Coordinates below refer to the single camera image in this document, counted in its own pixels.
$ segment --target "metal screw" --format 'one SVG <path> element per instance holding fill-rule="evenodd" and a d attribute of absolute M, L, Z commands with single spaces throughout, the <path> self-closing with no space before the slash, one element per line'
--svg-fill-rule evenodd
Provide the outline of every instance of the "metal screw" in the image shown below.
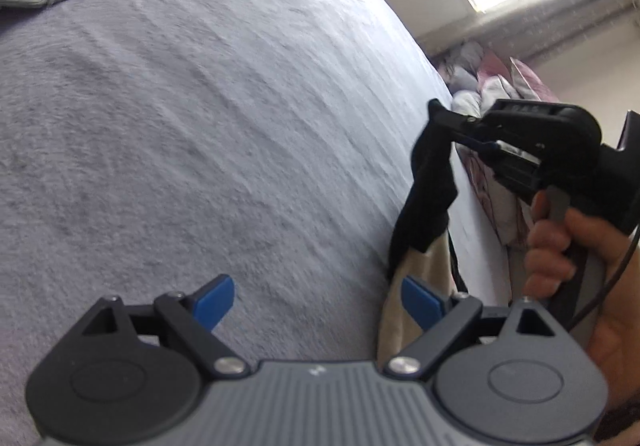
<path fill-rule="evenodd" d="M 213 363 L 213 368 L 220 374 L 230 376 L 232 374 L 242 374 L 246 369 L 246 364 L 240 358 L 219 358 Z"/>
<path fill-rule="evenodd" d="M 395 374 L 415 374 L 420 370 L 420 361 L 415 358 L 398 356 L 388 363 L 389 369 Z"/>

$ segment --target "finger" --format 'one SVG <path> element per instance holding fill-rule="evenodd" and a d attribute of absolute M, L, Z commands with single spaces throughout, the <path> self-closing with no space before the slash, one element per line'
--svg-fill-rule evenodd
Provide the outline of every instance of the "finger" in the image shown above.
<path fill-rule="evenodd" d="M 542 219 L 547 219 L 550 212 L 551 203 L 549 202 L 548 196 L 546 196 L 546 191 L 539 191 L 533 197 L 533 202 L 531 203 L 531 217 L 534 222 L 537 222 Z"/>
<path fill-rule="evenodd" d="M 551 298 L 562 282 L 555 278 L 549 278 L 549 276 L 542 276 L 541 274 L 534 274 L 527 278 L 524 287 L 522 288 L 523 296 L 531 296 L 536 300 Z"/>
<path fill-rule="evenodd" d="M 577 243 L 595 251 L 607 265 L 617 264 L 629 248 L 628 237 L 606 220 L 587 217 L 571 207 L 564 223 Z"/>
<path fill-rule="evenodd" d="M 563 252 L 571 244 L 571 235 L 562 223 L 540 220 L 529 232 L 527 243 L 530 247 L 542 247 Z"/>
<path fill-rule="evenodd" d="M 550 249 L 531 249 L 524 257 L 527 274 L 540 275 L 558 281 L 571 280 L 575 274 L 575 265 L 558 251 Z"/>

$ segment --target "person's arm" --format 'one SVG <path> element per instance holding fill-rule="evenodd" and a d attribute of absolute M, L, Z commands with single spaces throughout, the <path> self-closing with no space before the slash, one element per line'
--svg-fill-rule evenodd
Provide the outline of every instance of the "person's arm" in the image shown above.
<path fill-rule="evenodd" d="M 569 209 L 564 223 L 547 220 L 549 202 L 541 192 L 534 199 L 536 223 L 529 233 L 525 268 L 529 277 L 523 294 L 537 299 L 555 294 L 575 267 L 562 253 L 575 240 L 596 252 L 607 264 L 607 277 L 629 247 L 629 238 L 603 219 Z M 640 259 L 634 254 L 620 281 L 607 296 L 586 349 L 609 383 L 609 408 L 640 392 Z"/>

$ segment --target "pink fabric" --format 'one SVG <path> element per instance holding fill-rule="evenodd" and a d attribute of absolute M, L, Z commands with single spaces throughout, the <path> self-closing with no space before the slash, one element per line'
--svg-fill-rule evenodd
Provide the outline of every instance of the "pink fabric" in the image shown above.
<path fill-rule="evenodd" d="M 480 62 L 480 68 L 478 68 L 479 89 L 482 90 L 485 81 L 494 76 L 502 76 L 508 81 L 511 80 L 511 73 L 505 64 L 502 63 L 502 60 L 492 51 L 487 50 L 484 53 L 484 58 L 482 58 Z"/>
<path fill-rule="evenodd" d="M 511 58 L 513 86 L 525 99 L 538 99 L 545 102 L 560 102 L 545 83 L 522 61 Z"/>

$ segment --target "white logo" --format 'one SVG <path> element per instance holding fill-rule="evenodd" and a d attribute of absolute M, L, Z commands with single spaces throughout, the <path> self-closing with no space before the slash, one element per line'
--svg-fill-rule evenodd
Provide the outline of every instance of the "white logo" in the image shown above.
<path fill-rule="evenodd" d="M 324 368 L 324 366 L 322 365 L 316 365 L 314 366 L 314 368 L 309 368 L 308 372 L 312 375 L 312 376 L 322 376 L 322 374 L 326 373 L 326 368 Z"/>

